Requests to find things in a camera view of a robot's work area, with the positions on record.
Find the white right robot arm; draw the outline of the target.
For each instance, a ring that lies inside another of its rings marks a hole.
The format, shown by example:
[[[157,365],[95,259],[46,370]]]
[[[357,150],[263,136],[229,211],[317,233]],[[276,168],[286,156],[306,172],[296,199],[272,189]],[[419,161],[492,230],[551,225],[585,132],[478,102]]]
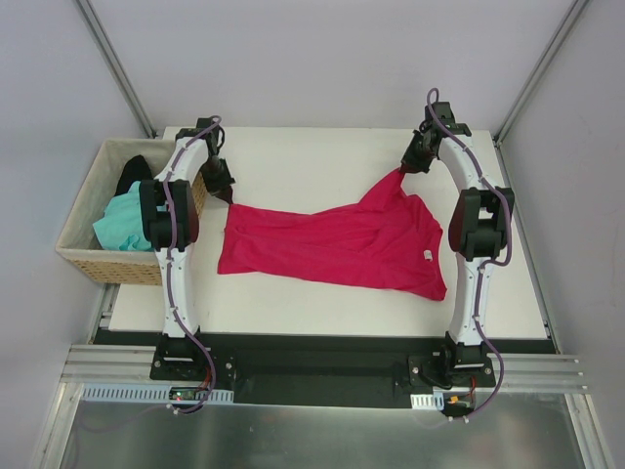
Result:
[[[472,131],[455,120],[448,102],[429,101],[424,120],[413,131],[400,171],[427,173],[434,161],[447,168],[458,191],[448,227],[448,243],[458,267],[454,313],[447,331],[461,347],[485,343],[486,297],[494,267],[512,258],[512,212],[515,195],[510,188],[489,181],[474,151]]]

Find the pink t shirt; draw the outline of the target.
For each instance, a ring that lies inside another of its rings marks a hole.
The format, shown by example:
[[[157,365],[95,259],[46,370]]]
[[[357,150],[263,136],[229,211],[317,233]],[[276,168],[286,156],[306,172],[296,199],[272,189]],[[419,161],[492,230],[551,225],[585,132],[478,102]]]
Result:
[[[263,273],[443,301],[443,229],[419,195],[403,190],[403,179],[394,170],[359,202],[313,214],[232,205],[218,274]]]

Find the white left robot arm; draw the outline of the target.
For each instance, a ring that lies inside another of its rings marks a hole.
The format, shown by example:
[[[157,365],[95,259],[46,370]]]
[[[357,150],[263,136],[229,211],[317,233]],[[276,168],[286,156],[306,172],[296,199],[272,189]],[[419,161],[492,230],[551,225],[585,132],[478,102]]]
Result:
[[[164,290],[162,333],[170,338],[199,330],[190,267],[199,237],[192,185],[200,178],[208,194],[232,203],[235,179],[220,157],[225,136],[221,116],[198,119],[195,127],[177,134],[172,156],[157,176],[139,185],[143,232],[155,252]]]

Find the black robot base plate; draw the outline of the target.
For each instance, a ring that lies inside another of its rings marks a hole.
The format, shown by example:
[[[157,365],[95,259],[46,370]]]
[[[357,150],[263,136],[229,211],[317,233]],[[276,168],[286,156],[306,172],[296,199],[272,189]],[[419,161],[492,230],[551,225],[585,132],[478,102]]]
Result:
[[[411,396],[434,389],[496,387],[486,346],[409,337],[161,336],[149,377],[200,382],[251,405],[406,408]]]

